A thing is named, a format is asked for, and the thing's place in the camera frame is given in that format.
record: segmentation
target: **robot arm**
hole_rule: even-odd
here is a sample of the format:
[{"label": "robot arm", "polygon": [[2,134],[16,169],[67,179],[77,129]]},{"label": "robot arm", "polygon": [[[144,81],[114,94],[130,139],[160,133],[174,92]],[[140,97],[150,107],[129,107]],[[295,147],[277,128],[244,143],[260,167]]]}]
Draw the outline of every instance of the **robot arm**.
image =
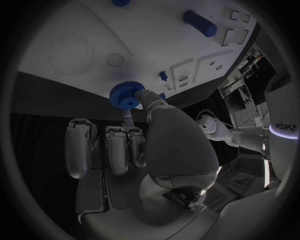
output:
[{"label": "robot arm", "polygon": [[223,122],[209,115],[202,115],[196,121],[206,137],[212,141],[224,141],[227,145],[239,146],[262,153],[270,159],[269,139],[264,136],[243,133],[238,129],[228,129]]}]

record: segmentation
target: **blue gear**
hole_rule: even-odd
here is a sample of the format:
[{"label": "blue gear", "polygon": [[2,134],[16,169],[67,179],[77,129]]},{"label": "blue gear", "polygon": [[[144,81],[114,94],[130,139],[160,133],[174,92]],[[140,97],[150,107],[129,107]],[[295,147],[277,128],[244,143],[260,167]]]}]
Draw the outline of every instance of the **blue gear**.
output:
[{"label": "blue gear", "polygon": [[110,103],[118,109],[133,109],[139,105],[135,92],[144,89],[145,87],[137,81],[121,82],[110,91]]}]

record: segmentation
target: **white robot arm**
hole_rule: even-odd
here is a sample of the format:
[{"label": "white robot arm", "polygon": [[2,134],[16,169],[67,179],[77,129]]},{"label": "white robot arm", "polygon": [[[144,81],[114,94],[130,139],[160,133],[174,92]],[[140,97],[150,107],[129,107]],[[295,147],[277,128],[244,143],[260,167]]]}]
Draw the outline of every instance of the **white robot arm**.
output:
[{"label": "white robot arm", "polygon": [[223,122],[209,115],[196,121],[209,140],[224,141],[227,145],[239,146],[262,153],[270,159],[269,139],[265,136],[243,133],[239,129],[228,129]]}]

